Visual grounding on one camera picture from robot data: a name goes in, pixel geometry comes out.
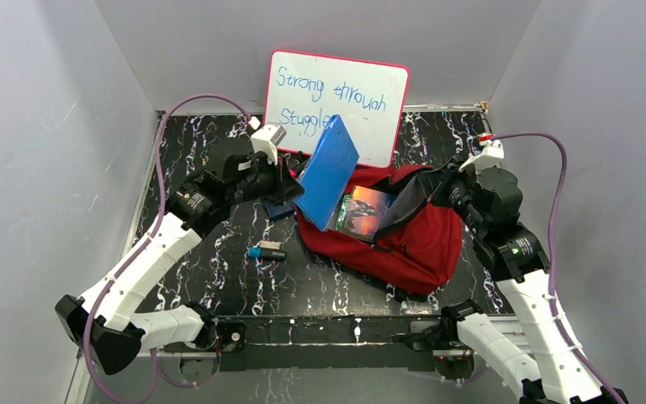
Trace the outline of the blue notebook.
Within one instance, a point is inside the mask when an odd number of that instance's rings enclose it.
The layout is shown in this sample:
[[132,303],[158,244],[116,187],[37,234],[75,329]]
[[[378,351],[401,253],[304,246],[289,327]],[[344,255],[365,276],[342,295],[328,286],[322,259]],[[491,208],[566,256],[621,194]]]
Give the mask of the blue notebook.
[[299,177],[304,193],[294,199],[301,214],[319,231],[327,229],[358,159],[342,117],[332,115]]

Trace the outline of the red student backpack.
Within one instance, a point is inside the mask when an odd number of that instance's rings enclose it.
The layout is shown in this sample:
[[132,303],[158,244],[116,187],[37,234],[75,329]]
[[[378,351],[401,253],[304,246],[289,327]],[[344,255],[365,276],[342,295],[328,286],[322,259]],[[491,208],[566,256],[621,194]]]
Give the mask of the red student backpack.
[[430,294],[454,273],[462,247],[462,221],[453,209],[414,202],[412,211],[384,226],[373,242],[339,231],[320,231],[295,209],[303,244],[360,273],[411,294]]

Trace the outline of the Jane Eyre paperback book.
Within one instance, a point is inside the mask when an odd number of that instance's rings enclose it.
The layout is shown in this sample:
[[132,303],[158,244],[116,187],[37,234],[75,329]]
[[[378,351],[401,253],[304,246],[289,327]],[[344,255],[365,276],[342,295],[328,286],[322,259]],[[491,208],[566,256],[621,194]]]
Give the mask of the Jane Eyre paperback book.
[[372,242],[395,195],[355,185],[342,198],[334,229],[364,242]]

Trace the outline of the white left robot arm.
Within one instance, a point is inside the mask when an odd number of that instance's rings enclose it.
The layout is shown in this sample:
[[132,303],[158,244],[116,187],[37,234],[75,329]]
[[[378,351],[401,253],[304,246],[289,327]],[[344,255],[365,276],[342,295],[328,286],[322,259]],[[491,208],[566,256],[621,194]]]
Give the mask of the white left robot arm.
[[253,136],[252,146],[249,154],[228,157],[223,175],[200,170],[188,177],[115,268],[81,295],[56,303],[68,337],[106,375],[119,373],[145,350],[172,343],[207,350],[216,344],[218,320],[199,304],[149,313],[137,308],[169,269],[230,218],[234,206],[284,202],[304,192],[273,141]]

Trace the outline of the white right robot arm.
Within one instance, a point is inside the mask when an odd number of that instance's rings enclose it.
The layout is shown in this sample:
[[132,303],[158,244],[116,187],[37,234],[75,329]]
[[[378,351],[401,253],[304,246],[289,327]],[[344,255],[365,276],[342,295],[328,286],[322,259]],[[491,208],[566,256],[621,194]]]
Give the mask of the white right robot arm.
[[511,304],[528,350],[499,331],[472,300],[442,308],[439,323],[422,335],[474,350],[520,403],[627,402],[590,364],[572,332],[551,287],[553,264],[518,220],[522,193],[516,177],[498,167],[477,173],[451,165],[425,171],[419,180],[427,203],[453,209],[469,226],[474,252]]

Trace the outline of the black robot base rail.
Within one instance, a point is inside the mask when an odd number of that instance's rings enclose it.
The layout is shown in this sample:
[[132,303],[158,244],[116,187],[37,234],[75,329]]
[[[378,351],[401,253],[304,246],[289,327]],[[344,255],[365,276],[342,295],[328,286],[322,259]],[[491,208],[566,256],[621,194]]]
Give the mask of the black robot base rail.
[[254,369],[379,369],[434,372],[448,379],[474,374],[470,348],[447,340],[437,316],[230,316],[206,351],[166,346],[185,359],[218,354],[226,372]]

